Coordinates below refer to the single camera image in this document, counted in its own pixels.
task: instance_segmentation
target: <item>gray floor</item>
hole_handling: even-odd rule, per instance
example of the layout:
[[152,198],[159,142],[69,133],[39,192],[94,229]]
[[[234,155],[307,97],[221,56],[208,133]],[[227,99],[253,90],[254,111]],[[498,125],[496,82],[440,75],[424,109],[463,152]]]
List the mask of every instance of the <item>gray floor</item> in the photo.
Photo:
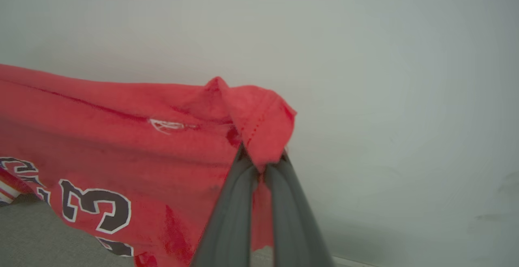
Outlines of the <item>gray floor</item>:
[[[271,266],[269,248],[254,252],[252,267]],[[133,267],[92,236],[66,226],[33,195],[0,207],[0,267]]]

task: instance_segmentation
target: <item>white wall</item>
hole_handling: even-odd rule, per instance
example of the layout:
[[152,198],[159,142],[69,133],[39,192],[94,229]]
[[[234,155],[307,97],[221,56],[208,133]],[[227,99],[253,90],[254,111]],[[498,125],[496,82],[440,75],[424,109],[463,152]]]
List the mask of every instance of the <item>white wall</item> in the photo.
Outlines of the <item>white wall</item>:
[[519,261],[519,0],[0,0],[0,62],[119,82],[256,84],[333,254]]

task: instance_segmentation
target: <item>jersey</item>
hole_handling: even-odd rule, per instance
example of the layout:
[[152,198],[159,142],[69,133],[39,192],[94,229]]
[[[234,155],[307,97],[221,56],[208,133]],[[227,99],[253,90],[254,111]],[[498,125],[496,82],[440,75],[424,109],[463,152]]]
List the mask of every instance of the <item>jersey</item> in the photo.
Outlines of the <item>jersey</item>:
[[[277,162],[295,114],[220,77],[125,84],[0,65],[0,203],[33,192],[137,267],[187,266],[239,145],[260,170]],[[263,183],[252,211],[252,247],[271,245]]]

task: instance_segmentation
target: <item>striped trim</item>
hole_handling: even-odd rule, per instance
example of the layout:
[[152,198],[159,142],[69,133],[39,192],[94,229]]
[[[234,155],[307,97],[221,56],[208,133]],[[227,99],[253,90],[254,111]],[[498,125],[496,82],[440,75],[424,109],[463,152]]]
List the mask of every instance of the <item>striped trim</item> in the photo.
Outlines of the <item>striped trim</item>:
[[8,184],[5,184],[2,179],[0,179],[0,191],[7,193],[8,195],[11,195],[13,198],[18,197],[20,195],[20,191],[14,189],[13,187],[9,186]]
[[11,198],[3,195],[2,193],[0,193],[0,202],[11,203],[11,202],[13,202],[13,200]]

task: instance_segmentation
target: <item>baseboard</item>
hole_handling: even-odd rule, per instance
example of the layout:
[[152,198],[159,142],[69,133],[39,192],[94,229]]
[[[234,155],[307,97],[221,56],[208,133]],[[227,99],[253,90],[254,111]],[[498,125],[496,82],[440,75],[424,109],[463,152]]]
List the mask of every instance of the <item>baseboard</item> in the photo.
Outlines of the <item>baseboard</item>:
[[333,261],[337,264],[337,267],[374,267],[364,263],[358,263],[352,260],[339,258],[337,256],[333,256],[332,258]]

